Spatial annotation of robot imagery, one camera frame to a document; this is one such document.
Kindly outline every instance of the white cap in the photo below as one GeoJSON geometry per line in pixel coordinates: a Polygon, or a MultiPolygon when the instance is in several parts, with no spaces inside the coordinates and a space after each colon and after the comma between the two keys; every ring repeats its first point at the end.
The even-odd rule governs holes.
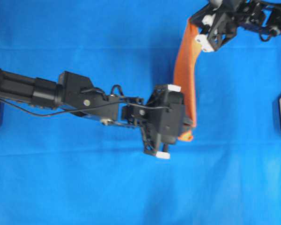
{"type": "Polygon", "coordinates": [[[156,153],[157,158],[163,158],[163,159],[170,159],[170,153],[168,152],[163,152],[163,151],[158,151],[156,153]]]}

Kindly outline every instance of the orange fabric strip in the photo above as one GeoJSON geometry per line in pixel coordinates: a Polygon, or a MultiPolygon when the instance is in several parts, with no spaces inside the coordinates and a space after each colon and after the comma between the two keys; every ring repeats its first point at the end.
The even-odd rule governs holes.
{"type": "Polygon", "coordinates": [[[197,126],[194,73],[196,61],[201,52],[201,45],[195,41],[195,37],[198,34],[198,28],[191,24],[189,20],[176,59],[174,71],[174,84],[181,87],[181,91],[185,96],[186,115],[193,121],[189,131],[179,137],[179,140],[186,142],[193,139],[191,128],[197,126]]]}

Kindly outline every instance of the blue fabric background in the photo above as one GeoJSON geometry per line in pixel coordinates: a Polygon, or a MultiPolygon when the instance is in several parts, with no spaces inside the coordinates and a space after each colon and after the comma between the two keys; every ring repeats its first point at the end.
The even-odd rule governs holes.
{"type": "MultiPolygon", "coordinates": [[[[147,99],[172,82],[186,20],[206,3],[0,0],[0,68],[68,70],[147,99]]],[[[238,31],[199,56],[195,139],[170,161],[144,155],[139,130],[5,106],[0,225],[281,224],[281,36],[238,31]]]]}

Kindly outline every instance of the white plastic tip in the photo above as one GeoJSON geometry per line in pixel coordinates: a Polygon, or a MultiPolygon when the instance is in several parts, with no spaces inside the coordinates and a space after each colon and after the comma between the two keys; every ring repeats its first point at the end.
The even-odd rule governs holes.
{"type": "Polygon", "coordinates": [[[214,52],[213,47],[207,40],[207,35],[205,34],[198,34],[195,38],[196,42],[198,42],[202,46],[202,51],[205,53],[214,52]]]}
{"type": "Polygon", "coordinates": [[[174,84],[168,84],[168,90],[180,92],[181,91],[181,87],[177,86],[177,85],[174,85],[174,84]]]}
{"type": "Polygon", "coordinates": [[[158,151],[156,153],[157,158],[162,158],[162,159],[170,159],[170,153],[168,152],[163,152],[163,151],[158,151]]]}

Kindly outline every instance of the wire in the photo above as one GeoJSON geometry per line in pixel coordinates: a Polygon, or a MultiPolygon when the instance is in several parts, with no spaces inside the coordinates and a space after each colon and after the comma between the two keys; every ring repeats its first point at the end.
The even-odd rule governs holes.
{"type": "Polygon", "coordinates": [[[78,112],[83,112],[83,111],[91,111],[91,110],[95,110],[95,109],[99,109],[99,108],[103,108],[109,105],[116,105],[116,104],[127,104],[127,105],[133,105],[133,106],[137,106],[140,108],[145,108],[145,109],[151,109],[151,110],[156,110],[156,109],[169,109],[169,107],[166,106],[159,106],[159,107],[148,107],[145,105],[138,105],[138,104],[133,104],[133,103],[127,103],[127,102],[123,102],[123,101],[119,101],[119,102],[112,102],[112,103],[108,103],[108,104],[104,104],[104,105],[99,105],[99,106],[95,106],[95,107],[91,107],[91,108],[85,108],[85,109],[74,109],[74,110],[64,110],[61,112],[55,112],[55,113],[50,113],[50,114],[38,114],[38,113],[34,113],[31,111],[28,111],[22,107],[19,107],[18,105],[15,105],[13,103],[10,103],[4,99],[0,98],[0,102],[3,102],[7,105],[10,105],[14,108],[17,108],[25,113],[28,113],[32,116],[37,116],[37,117],[51,117],[51,116],[57,116],[57,115],[61,115],[61,114],[65,114],[65,113],[78,113],[78,112]]]}
{"type": "Polygon", "coordinates": [[[10,103],[8,101],[5,101],[4,99],[0,99],[0,102],[3,102],[3,103],[6,103],[7,105],[10,105],[12,107],[15,107],[23,112],[26,112],[30,115],[33,115],[33,116],[38,116],[38,117],[51,117],[51,116],[56,116],[56,115],[61,115],[61,114],[64,114],[64,113],[78,113],[78,112],[83,112],[83,111],[91,111],[91,110],[95,110],[95,109],[99,109],[99,108],[102,108],[102,107],[105,107],[105,106],[109,106],[109,105],[116,105],[116,104],[121,104],[121,103],[125,103],[125,102],[112,102],[112,103],[108,103],[108,104],[104,104],[104,105],[99,105],[99,106],[95,106],[95,107],[91,107],[91,108],[85,108],[85,109],[73,109],[73,110],[64,110],[64,111],[61,111],[61,112],[55,112],[55,113],[50,113],[50,114],[37,114],[37,113],[34,113],[34,112],[31,112],[31,111],[28,111],[22,107],[19,107],[18,105],[15,105],[13,103],[10,103]]]}
{"type": "Polygon", "coordinates": [[[114,86],[112,87],[112,89],[111,89],[111,95],[114,94],[113,92],[114,92],[114,90],[115,90],[116,88],[118,89],[120,95],[121,95],[122,97],[124,97],[124,93],[123,93],[123,91],[122,91],[122,87],[121,87],[120,85],[118,85],[118,84],[116,84],[116,85],[114,85],[114,86]]]}
{"type": "Polygon", "coordinates": [[[264,39],[262,37],[262,34],[261,34],[261,31],[259,31],[259,37],[260,37],[260,40],[263,41],[263,42],[268,42],[273,36],[272,34],[268,35],[266,39],[264,39]]]}
{"type": "Polygon", "coordinates": [[[170,109],[169,107],[167,106],[156,106],[156,107],[149,107],[149,106],[145,106],[145,105],[138,105],[138,104],[134,104],[134,103],[126,103],[127,105],[132,105],[132,106],[137,106],[139,108],[143,108],[143,109],[152,109],[152,110],[155,110],[155,109],[170,109]]]}

